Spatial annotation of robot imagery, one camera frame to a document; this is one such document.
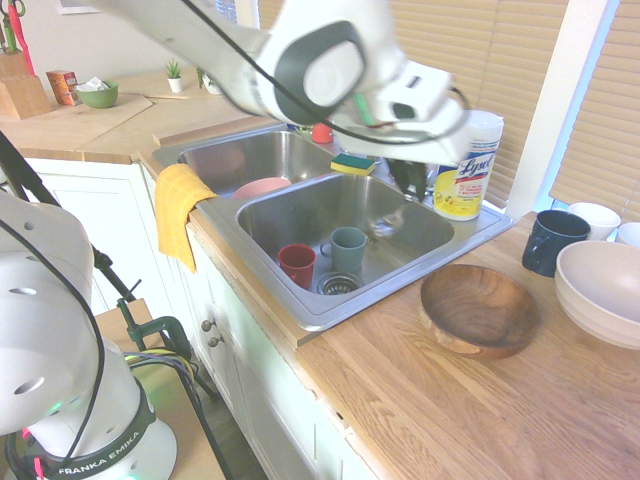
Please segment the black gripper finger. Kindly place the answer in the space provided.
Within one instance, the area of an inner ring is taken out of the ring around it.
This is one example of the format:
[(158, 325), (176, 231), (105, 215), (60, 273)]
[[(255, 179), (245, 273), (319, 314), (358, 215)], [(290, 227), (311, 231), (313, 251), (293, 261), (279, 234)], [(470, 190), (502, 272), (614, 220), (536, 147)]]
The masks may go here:
[(409, 190), (418, 201), (423, 201), (427, 195), (428, 170), (429, 166), (424, 163), (408, 164)]
[(409, 192), (411, 185), (410, 179), (410, 163), (402, 160), (387, 159), (389, 174), (394, 179), (398, 188), (404, 193)]

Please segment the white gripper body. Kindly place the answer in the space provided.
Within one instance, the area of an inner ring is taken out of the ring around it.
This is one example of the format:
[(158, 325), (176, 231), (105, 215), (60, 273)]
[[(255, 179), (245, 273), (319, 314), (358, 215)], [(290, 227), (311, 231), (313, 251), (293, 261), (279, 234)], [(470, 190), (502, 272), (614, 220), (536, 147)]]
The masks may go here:
[(368, 127), (349, 111), (333, 119), (334, 132), (348, 152), (423, 164), (459, 164), (471, 142), (470, 111), (449, 99), (428, 121), (398, 120)]

